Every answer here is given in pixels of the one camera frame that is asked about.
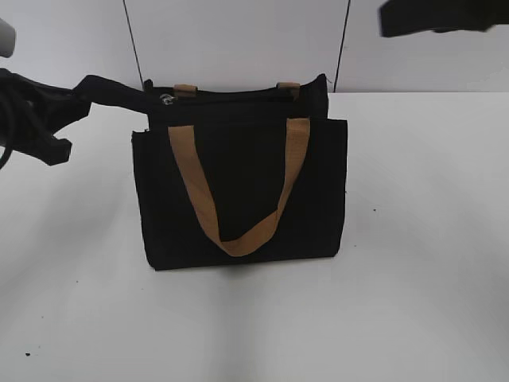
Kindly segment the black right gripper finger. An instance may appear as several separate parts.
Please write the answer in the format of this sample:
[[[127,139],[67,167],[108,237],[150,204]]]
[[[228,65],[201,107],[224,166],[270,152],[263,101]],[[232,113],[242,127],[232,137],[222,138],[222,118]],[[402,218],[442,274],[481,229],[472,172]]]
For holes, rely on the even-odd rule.
[[[507,1],[394,0],[378,10],[383,37],[400,37],[425,31],[486,32],[508,23]]]

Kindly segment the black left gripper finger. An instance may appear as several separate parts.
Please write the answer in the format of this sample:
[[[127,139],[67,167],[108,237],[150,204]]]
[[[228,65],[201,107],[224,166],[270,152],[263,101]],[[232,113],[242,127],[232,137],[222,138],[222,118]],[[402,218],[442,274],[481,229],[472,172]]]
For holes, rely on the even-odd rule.
[[[15,150],[55,166],[69,160],[72,143],[47,131],[22,130],[15,133]]]
[[[75,86],[75,93],[91,103],[104,106],[129,110],[155,110],[159,107],[156,96],[96,75],[85,76]]]

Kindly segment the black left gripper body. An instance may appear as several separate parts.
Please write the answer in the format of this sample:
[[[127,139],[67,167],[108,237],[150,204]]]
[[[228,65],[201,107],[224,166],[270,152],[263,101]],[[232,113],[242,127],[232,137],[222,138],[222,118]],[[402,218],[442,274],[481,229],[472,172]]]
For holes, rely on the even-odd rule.
[[[85,116],[86,101],[72,90],[1,70],[1,147],[15,150],[18,131],[47,131],[55,136]]]

